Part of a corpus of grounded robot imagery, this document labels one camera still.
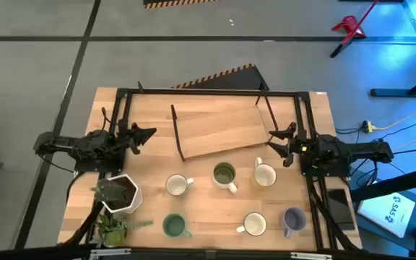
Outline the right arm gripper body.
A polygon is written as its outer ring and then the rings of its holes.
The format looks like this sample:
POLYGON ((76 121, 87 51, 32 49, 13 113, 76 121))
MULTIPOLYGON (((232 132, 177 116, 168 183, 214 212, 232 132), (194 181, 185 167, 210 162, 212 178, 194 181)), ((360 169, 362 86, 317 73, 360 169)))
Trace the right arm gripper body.
POLYGON ((310 139, 307 138, 306 130, 298 130, 297 134, 293 131, 290 138, 290 159, 294 161, 294 155, 304 154, 307 152, 311 144, 310 139))

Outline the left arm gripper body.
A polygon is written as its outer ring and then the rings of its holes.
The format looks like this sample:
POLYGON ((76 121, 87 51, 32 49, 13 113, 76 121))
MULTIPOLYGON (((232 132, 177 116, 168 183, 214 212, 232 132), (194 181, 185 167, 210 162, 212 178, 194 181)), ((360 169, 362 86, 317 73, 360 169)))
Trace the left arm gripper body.
POLYGON ((116 137, 116 145, 119 149, 128 149, 129 140, 132 139, 131 128, 127 119, 118 121, 118 135, 116 137))

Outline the blue floral mug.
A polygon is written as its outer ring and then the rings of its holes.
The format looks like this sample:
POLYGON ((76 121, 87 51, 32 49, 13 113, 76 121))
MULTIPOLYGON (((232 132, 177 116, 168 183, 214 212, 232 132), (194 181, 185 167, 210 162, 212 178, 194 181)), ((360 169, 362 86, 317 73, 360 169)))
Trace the blue floral mug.
POLYGON ((277 173, 271 165, 266 164, 260 157, 257 157, 255 160, 253 177, 255 182, 260 186, 269 187, 275 184, 277 173))

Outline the white mug with black text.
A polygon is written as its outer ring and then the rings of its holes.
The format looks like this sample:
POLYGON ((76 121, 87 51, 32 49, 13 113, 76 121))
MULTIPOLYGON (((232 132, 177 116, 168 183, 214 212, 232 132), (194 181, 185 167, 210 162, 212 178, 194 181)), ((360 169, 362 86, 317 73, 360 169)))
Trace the white mug with black text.
POLYGON ((175 174, 167 179, 165 188, 171 196, 181 196, 188 191, 189 186, 193 183, 193 178, 186 178, 183 175, 175 174))

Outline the yellow mug with white handle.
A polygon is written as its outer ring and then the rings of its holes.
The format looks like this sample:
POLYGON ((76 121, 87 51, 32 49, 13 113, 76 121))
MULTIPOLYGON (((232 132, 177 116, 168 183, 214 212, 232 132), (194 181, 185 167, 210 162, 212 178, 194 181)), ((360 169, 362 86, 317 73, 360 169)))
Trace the yellow mug with white handle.
POLYGON ((219 189, 228 189, 232 194, 238 190, 234 184, 236 177, 235 168, 228 162, 218 163, 213 170, 213 181, 219 189))

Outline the lavender mug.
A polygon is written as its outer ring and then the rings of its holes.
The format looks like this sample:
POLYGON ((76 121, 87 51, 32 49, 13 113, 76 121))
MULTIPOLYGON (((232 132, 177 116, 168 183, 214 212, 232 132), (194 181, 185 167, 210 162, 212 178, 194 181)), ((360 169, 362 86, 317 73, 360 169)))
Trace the lavender mug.
POLYGON ((286 209, 280 218, 284 236, 290 238, 294 232, 303 230, 307 224, 305 212, 301 208, 286 209))

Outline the green mug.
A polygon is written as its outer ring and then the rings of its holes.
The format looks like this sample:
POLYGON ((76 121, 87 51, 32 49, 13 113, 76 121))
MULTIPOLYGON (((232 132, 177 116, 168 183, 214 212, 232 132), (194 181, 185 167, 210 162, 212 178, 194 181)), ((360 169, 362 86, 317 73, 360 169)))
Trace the green mug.
POLYGON ((186 221, 180 214, 169 214, 162 222, 164 234, 170 238, 191 237, 192 234, 187 231, 186 221))

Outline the dark green cactus plant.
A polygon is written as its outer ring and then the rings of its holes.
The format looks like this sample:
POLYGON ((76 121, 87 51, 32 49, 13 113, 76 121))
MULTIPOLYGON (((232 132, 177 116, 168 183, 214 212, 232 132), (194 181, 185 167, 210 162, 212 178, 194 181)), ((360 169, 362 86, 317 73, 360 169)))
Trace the dark green cactus plant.
POLYGON ((98 202, 124 202, 127 188, 115 181, 100 179, 96 187, 90 188, 98 202))

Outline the white hexagonal planter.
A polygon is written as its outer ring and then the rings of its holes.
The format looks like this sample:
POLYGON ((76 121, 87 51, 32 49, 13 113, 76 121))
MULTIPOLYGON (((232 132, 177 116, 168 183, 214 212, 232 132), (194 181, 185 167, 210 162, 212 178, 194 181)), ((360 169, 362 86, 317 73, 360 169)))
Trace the white hexagonal planter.
POLYGON ((127 188, 125 192, 125 201, 101 201, 104 207, 112 214, 134 212, 143 202, 142 190, 127 174, 117 175, 115 177, 105 178, 121 184, 127 188))

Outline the black hazard-striped floor mat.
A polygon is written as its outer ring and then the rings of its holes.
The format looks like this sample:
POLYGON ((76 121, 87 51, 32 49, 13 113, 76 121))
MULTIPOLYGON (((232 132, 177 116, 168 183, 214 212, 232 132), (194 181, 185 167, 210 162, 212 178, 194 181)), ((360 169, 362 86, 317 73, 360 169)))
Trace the black hazard-striped floor mat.
POLYGON ((143 0, 145 9, 158 9, 163 7, 177 7, 189 4, 204 4, 219 0, 143 0))
POLYGON ((255 64, 246 64, 173 86, 173 89, 259 90, 269 86, 255 64))

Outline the black phone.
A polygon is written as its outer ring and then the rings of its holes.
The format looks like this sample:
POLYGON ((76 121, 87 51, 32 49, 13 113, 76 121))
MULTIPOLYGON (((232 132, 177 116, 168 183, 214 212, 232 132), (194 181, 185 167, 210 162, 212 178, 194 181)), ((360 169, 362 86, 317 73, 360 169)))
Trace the black phone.
POLYGON ((341 230, 354 230, 355 225, 345 190, 342 188, 328 190, 328 196, 331 215, 339 228, 341 230))

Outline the small green potted succulent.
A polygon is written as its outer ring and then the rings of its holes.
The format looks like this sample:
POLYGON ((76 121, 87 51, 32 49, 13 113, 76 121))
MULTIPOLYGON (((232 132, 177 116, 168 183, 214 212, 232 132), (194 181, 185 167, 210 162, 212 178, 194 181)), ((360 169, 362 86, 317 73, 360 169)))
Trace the small green potted succulent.
POLYGON ((153 224, 153 220, 128 222, 124 215, 115 217, 112 214, 99 214, 95 221, 97 234, 93 235, 90 242, 95 243, 98 248, 122 246, 128 231, 153 224))

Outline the white printed box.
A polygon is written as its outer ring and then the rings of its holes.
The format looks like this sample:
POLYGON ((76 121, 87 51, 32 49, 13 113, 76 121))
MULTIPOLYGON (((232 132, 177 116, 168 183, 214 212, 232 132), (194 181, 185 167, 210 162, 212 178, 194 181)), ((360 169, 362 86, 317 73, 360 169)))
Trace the white printed box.
POLYGON ((357 213, 396 237, 403 238, 414 208, 413 200, 399 193, 392 193, 362 201, 357 213))

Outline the red floor stand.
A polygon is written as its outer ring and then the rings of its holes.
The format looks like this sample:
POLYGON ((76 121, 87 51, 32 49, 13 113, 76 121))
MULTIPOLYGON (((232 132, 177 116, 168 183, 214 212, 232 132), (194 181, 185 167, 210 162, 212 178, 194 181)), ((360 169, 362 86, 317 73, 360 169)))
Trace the red floor stand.
POLYGON ((346 36, 343 37, 339 45, 330 54, 330 57, 332 59, 335 58, 338 54, 340 54, 344 50, 344 48, 352 42, 353 39, 366 38, 365 31, 362 28, 362 23, 365 21, 367 16, 371 13, 371 11, 375 7, 375 5, 377 5, 378 2, 379 0, 374 0, 360 19, 357 19, 354 15, 346 16, 342 19, 342 21, 339 24, 335 25, 331 29, 332 31, 344 29, 344 31, 346 32, 346 36))

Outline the wooden shelf with black frame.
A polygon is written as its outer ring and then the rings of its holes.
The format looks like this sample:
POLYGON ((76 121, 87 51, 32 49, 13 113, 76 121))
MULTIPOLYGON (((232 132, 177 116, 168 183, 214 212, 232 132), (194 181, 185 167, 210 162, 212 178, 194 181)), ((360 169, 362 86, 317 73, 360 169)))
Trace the wooden shelf with black frame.
POLYGON ((234 108, 180 117, 174 104, 170 106, 175 143, 182 161, 264 144, 269 140, 266 128, 270 119, 278 129, 267 97, 234 108))

